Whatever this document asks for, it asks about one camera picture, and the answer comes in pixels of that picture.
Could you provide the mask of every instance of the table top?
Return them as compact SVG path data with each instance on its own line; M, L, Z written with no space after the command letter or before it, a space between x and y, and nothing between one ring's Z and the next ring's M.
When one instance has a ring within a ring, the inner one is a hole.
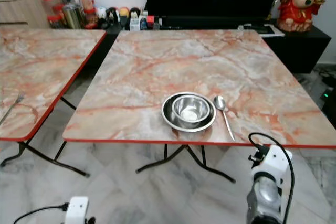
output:
M104 37L100 30L0 28L0 140L25 141L39 129Z
M222 95L236 142L221 113L202 132L170 128L161 117L161 104L182 91L210 100ZM256 32L123 31L63 137L77 142L231 146L250 145L248 134L256 131L285 146L336 147L333 126Z

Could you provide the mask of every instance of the marble floor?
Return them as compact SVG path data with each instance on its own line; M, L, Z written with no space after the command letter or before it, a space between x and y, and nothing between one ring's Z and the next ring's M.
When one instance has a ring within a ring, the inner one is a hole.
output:
M82 73L65 97L78 104L92 79ZM31 145L54 157L62 132L73 111L59 102ZM176 146L170 146L169 152ZM0 162L17 152L16 143L0 142ZM198 156L200 149L193 147ZM10 224L20 215L72 196L88 196L87 217L98 224L242 224L246 223L246 195L251 188L250 147L206 146L209 166L236 178L231 184L202 170L186 151L168 164L136 174L140 166L163 156L162 145L68 143L59 161L91 174L84 178L49 164L25 151L0 169L0 223ZM291 150L296 175L287 223L336 223L336 152ZM283 209L290 176L284 186ZM22 224L59 224L65 213L47 210L23 219Z

